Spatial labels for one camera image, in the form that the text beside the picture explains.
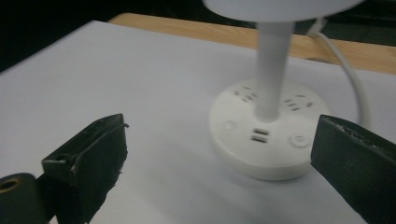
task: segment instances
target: lamp stem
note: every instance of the lamp stem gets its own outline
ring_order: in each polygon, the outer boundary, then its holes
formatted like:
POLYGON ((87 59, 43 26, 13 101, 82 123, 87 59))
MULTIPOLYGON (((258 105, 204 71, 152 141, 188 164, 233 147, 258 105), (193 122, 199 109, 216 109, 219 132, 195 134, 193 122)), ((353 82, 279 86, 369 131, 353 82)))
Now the lamp stem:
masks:
POLYGON ((294 22, 259 22, 256 62, 258 96, 255 113, 261 122, 279 117, 279 102, 294 22))

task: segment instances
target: round white base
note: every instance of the round white base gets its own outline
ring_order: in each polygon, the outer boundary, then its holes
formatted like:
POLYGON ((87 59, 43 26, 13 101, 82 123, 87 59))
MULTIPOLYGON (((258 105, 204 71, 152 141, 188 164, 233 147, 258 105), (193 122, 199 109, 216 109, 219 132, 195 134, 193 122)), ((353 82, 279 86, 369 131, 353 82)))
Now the round white base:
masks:
POLYGON ((285 180, 310 169, 310 154, 320 114, 329 115, 323 100, 303 85, 285 80, 279 118, 260 122, 254 113, 254 79, 239 82, 216 99, 210 132, 232 167, 258 179, 285 180))

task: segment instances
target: white lamp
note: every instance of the white lamp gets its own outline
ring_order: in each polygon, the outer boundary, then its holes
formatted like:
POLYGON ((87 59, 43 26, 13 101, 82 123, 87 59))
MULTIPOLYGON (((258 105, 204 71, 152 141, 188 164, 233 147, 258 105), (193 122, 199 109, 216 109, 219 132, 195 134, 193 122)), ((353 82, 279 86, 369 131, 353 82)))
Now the white lamp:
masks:
POLYGON ((214 12, 258 23, 256 78, 216 99, 210 131, 219 154, 237 170, 265 180, 304 175, 323 100, 284 80, 294 22, 347 9, 361 0, 204 0, 214 12))

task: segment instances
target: cable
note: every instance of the cable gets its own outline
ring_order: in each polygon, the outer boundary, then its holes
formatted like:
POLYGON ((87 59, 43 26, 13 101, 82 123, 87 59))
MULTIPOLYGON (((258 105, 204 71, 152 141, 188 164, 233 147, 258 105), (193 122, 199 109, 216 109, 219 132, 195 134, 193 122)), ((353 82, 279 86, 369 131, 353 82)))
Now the cable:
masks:
POLYGON ((324 24, 323 18, 317 19, 315 24, 308 31, 307 35, 320 38, 329 47, 329 49, 332 51, 334 56, 338 59, 338 61, 341 64, 341 67, 346 72, 346 76, 348 77, 349 82, 351 83, 351 86, 356 94, 356 97, 358 98, 358 109, 359 109, 358 123, 360 126, 364 127, 365 129, 370 129, 371 126, 370 108, 368 106, 368 100, 365 91, 363 89, 363 86, 359 81, 355 69, 350 65, 350 63, 347 61, 344 55, 340 52, 340 50, 338 50, 338 48, 332 43, 332 41, 326 35, 320 32, 320 30, 324 26, 323 24, 324 24))

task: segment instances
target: lamp shade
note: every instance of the lamp shade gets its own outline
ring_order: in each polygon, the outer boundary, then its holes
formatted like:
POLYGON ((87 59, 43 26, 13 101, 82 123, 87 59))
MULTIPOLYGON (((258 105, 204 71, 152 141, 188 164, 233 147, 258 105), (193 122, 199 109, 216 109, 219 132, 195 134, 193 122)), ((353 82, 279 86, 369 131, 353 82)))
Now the lamp shade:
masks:
POLYGON ((362 0, 204 0, 205 5, 240 21, 302 21, 356 6, 362 0))

